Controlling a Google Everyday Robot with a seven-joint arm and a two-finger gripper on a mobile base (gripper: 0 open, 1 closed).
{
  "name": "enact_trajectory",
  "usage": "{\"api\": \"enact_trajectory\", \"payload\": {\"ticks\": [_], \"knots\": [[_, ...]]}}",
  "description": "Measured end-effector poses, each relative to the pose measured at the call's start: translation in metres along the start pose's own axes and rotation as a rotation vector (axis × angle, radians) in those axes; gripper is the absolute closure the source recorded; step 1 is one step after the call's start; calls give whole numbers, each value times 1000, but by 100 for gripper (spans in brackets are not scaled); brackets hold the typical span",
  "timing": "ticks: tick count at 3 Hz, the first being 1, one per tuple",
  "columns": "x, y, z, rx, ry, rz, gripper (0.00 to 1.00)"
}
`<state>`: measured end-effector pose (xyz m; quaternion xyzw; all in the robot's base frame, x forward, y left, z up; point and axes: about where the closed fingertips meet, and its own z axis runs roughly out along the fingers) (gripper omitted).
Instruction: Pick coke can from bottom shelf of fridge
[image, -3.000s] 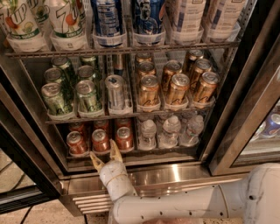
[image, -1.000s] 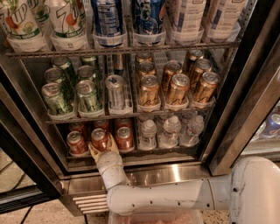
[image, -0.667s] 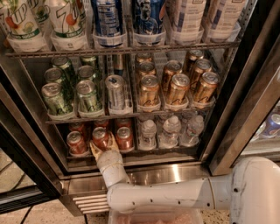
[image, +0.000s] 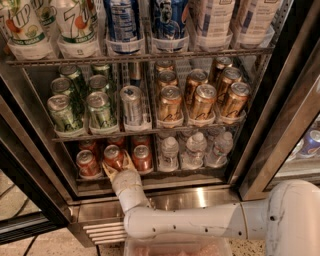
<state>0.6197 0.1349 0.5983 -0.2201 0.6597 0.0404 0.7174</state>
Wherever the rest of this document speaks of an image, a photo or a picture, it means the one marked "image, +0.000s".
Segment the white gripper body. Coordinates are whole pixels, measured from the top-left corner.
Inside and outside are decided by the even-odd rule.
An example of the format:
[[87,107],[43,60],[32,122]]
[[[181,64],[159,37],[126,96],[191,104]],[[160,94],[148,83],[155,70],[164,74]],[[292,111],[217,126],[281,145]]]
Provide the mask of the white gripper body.
[[136,207],[148,207],[150,205],[137,171],[125,170],[119,172],[112,181],[112,189],[124,213]]

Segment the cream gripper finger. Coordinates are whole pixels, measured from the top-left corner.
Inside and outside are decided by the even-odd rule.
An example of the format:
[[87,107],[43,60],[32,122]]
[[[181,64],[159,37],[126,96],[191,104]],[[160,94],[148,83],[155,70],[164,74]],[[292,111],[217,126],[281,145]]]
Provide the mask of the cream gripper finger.
[[124,160],[123,160],[122,167],[124,170],[136,171],[136,167],[135,167],[129,153],[126,150],[124,150]]
[[116,170],[113,167],[107,165],[105,162],[102,162],[102,168],[103,168],[105,174],[107,175],[107,177],[109,178],[110,181],[113,181],[114,178],[119,173],[118,170]]

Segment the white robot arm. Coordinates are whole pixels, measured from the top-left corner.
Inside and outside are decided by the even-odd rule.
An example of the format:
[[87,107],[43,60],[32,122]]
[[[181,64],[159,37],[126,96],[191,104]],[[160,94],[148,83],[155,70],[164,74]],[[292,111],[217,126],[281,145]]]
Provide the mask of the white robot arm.
[[262,200],[168,211],[150,206],[130,158],[120,171],[106,163],[102,167],[132,238],[182,233],[263,240],[266,256],[320,255],[320,189],[312,183],[289,180]]

